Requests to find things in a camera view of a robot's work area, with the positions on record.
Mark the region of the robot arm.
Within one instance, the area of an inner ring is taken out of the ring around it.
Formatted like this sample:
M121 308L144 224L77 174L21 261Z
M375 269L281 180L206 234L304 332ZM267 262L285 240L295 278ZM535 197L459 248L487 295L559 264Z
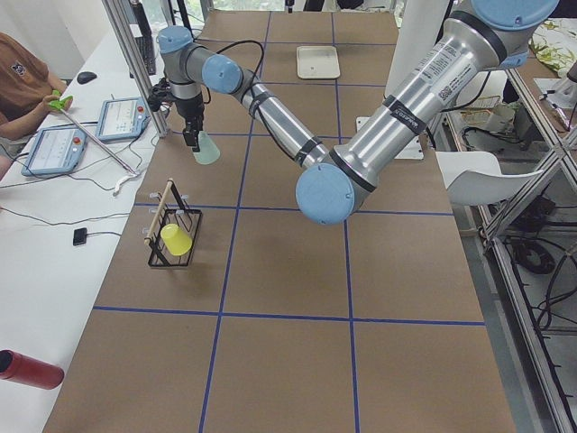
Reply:
M255 73L196 42L183 26L160 31L169 94L197 148L202 89L236 99L301 169L299 210L319 225L342 223L379 186L380 173L430 122L451 106L479 73L511 69L527 59L536 28L554 1L462 1L444 19L438 42L373 112L356 116L350 140L325 147Z

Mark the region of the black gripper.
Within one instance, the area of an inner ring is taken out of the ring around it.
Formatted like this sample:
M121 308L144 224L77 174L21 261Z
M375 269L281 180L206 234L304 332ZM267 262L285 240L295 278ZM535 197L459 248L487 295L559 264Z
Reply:
M188 99L177 98L175 101L179 115L185 120L182 133L186 146L192 147L193 152L200 151L199 131L203 130L204 98L201 92Z

